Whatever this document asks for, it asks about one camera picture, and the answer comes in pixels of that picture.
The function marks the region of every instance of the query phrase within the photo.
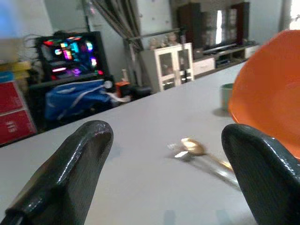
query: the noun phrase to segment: table surface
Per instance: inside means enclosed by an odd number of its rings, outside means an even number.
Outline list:
[[[0,149],[0,220],[31,175],[66,137],[89,120],[104,120],[114,142],[86,225],[256,225],[243,194],[187,163],[167,144],[183,137],[226,159],[221,132],[233,120],[220,110],[220,86],[242,64],[122,105]]]

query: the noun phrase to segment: green cup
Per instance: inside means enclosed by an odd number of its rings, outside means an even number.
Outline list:
[[[221,86],[221,107],[228,111],[229,99],[233,95],[233,83],[223,84]]]

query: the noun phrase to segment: white drawer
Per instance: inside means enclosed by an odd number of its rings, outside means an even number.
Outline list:
[[[258,49],[259,49],[259,45],[246,48],[245,49],[245,59],[249,59]]]
[[[215,69],[215,58],[209,58],[193,63],[194,75],[205,73],[213,69]]]

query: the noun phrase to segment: gold spoon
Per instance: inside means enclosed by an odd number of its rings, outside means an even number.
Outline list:
[[[210,157],[213,161],[215,161],[216,163],[224,166],[225,168],[227,168],[228,170],[233,172],[233,168],[231,167],[229,162],[225,162],[222,161],[218,158],[216,158],[215,156],[209,154],[206,152],[205,147],[200,144],[199,142],[190,139],[190,138],[183,138],[181,140],[181,143],[184,145],[184,147],[187,149],[187,151],[194,156],[208,156]]]

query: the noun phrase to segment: white table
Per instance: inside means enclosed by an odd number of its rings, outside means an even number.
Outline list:
[[[219,88],[242,65],[111,109],[0,149],[0,219],[31,175],[89,120],[114,131],[86,225],[256,225],[242,193],[211,174],[169,158],[169,143],[192,137],[226,159]]]

